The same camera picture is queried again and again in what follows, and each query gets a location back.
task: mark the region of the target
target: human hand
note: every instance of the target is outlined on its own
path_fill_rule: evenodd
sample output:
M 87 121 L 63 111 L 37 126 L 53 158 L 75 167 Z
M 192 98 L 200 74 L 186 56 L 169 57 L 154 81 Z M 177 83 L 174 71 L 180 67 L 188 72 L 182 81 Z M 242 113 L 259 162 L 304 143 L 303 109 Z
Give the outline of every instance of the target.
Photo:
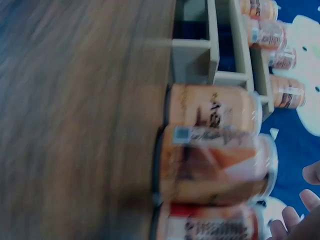
M 320 161 L 303 169 L 304 179 L 312 185 L 320 185 Z M 310 214 L 300 222 L 296 210 L 288 206 L 282 211 L 287 231 L 280 220 L 270 224 L 272 237 L 268 240 L 318 240 L 320 239 L 320 198 L 312 191 L 305 189 L 300 198 Z

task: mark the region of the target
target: can lid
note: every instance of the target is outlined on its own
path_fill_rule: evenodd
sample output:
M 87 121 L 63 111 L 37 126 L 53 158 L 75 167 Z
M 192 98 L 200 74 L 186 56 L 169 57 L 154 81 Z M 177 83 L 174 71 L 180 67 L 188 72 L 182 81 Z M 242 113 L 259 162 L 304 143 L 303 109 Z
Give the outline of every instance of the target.
M 153 210 L 150 233 L 149 233 L 150 240 L 157 240 L 157 230 L 158 230 L 160 210 L 161 210 L 161 206 L 155 207 Z
M 152 163 L 152 198 L 153 202 L 159 206 L 162 203 L 160 196 L 160 161 L 161 161 L 161 152 L 162 152 L 162 142 L 163 142 L 163 127 L 159 127 L 153 149 L 153 163 Z
M 255 131 L 253 133 L 255 135 L 258 135 L 261 131 L 261 126 L 262 126 L 262 117 L 263 117 L 262 103 L 261 103 L 259 94 L 256 91 L 249 92 L 249 95 L 251 96 L 255 106 L 255 111 L 252 113 L 253 120 L 255 122 Z
M 278 8 L 278 4 L 276 1 L 272 1 L 272 8 L 273 8 L 273 20 L 277 21 L 278 20 L 278 14 L 279 14 L 279 8 Z
M 171 87 L 169 84 L 165 89 L 164 104 L 163 104 L 163 125 L 169 124 L 169 112 L 170 112 L 170 100 L 171 100 Z
M 277 147 L 276 147 L 276 143 L 273 140 L 273 138 L 268 135 L 268 134 L 259 134 L 259 136 L 261 137 L 261 139 L 263 139 L 264 143 L 266 146 L 268 146 L 267 151 L 268 151 L 268 155 L 269 155 L 269 160 L 268 160 L 268 183 L 267 186 L 265 188 L 265 191 L 262 195 L 259 195 L 257 197 L 255 197 L 255 200 L 261 199 L 261 198 L 265 198 L 268 197 L 272 190 L 275 187 L 276 184 L 276 180 L 277 180 L 277 176 L 278 176 L 278 153 L 277 153 Z

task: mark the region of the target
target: canned drink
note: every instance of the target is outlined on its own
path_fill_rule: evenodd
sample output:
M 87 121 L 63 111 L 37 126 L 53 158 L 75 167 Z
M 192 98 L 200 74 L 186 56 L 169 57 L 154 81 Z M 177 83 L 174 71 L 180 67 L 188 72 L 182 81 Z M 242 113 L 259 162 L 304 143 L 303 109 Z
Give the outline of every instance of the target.
M 278 172 L 269 135 L 167 126 L 156 143 L 153 192 L 158 204 L 232 206 L 267 197 Z
M 240 0 L 242 14 L 253 19 L 271 20 L 278 19 L 278 5 L 272 0 Z
M 293 69 L 297 64 L 295 48 L 287 46 L 284 50 L 273 51 L 269 54 L 268 65 L 275 69 Z
M 282 50 L 287 46 L 287 33 L 283 22 L 251 19 L 243 15 L 249 47 Z
M 259 134 L 262 104 L 256 92 L 241 87 L 173 84 L 167 94 L 166 123 L 223 128 Z
M 306 88 L 293 78 L 270 74 L 273 101 L 276 108 L 296 109 L 306 102 Z
M 255 206 L 163 204 L 155 212 L 151 240 L 264 239 L 264 219 Z

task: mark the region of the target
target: wood grain surface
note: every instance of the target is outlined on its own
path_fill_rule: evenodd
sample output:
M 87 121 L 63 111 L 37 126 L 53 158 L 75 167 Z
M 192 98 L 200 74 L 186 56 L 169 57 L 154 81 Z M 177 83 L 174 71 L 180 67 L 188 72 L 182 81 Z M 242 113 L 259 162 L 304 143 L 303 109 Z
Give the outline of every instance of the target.
M 0 239 L 147 240 L 174 0 L 0 1 Z

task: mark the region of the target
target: beverage can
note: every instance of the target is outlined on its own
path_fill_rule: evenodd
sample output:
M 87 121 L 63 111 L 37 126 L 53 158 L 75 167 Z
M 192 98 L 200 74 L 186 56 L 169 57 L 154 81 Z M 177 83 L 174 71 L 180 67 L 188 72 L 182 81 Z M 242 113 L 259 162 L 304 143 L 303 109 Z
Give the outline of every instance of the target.
M 270 74 L 273 101 L 276 108 L 296 109 L 306 102 L 305 85 L 293 78 Z
M 151 240 L 263 240 L 259 208 L 163 204 L 152 222 Z
M 269 55 L 270 67 L 275 69 L 293 69 L 297 64 L 297 52 L 295 48 L 287 46 L 284 50 L 273 51 Z
M 166 124 L 260 132 L 262 104 L 256 92 L 236 86 L 173 84 L 167 99 Z
M 154 154 L 156 202 L 232 206 L 268 196 L 278 156 L 269 135 L 167 126 Z

